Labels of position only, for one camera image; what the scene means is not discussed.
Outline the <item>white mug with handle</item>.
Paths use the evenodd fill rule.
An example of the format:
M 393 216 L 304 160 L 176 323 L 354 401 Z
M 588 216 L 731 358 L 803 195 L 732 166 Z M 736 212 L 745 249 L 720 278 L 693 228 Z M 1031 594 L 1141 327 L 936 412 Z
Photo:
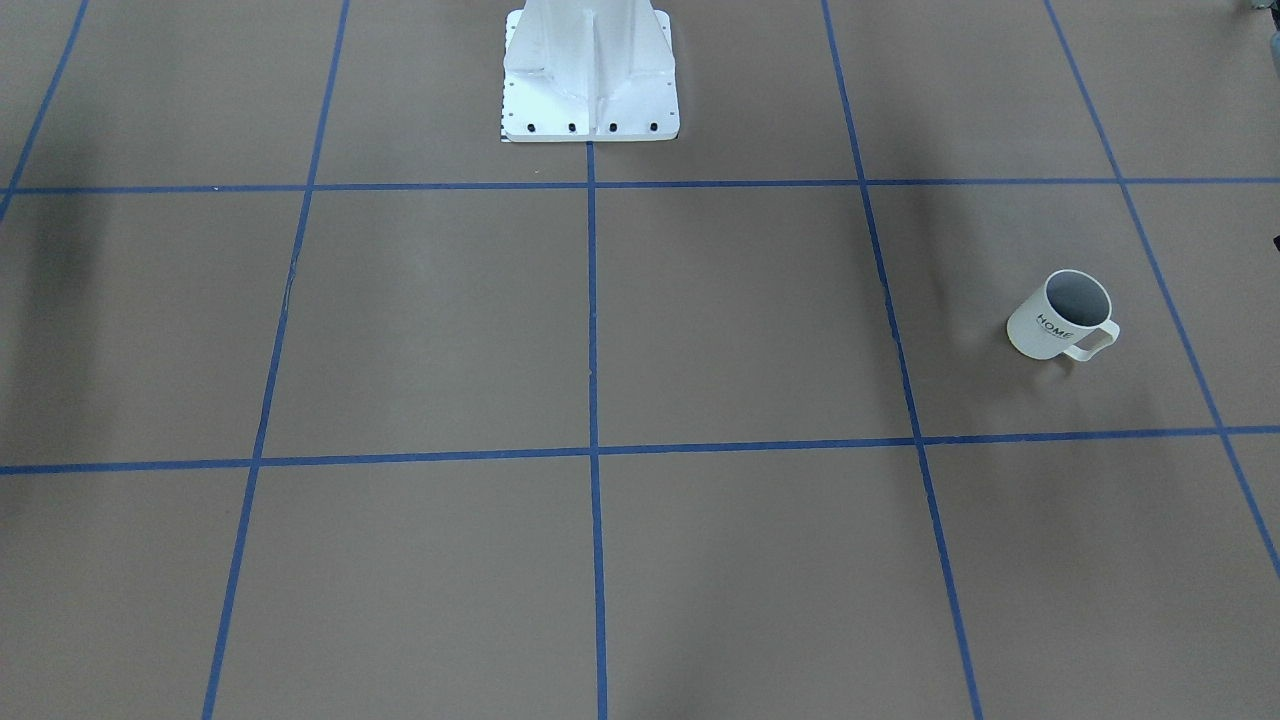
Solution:
M 1065 356 L 1088 363 L 1121 334 L 1108 291 L 1076 269 L 1050 274 L 1006 322 L 1018 352 L 1034 360 Z

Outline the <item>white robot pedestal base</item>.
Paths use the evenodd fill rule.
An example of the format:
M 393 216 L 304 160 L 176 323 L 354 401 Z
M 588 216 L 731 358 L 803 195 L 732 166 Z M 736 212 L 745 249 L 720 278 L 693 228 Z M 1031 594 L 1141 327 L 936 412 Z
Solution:
M 678 137 L 668 13 L 649 1 L 526 1 L 507 14 L 504 29 L 502 141 Z

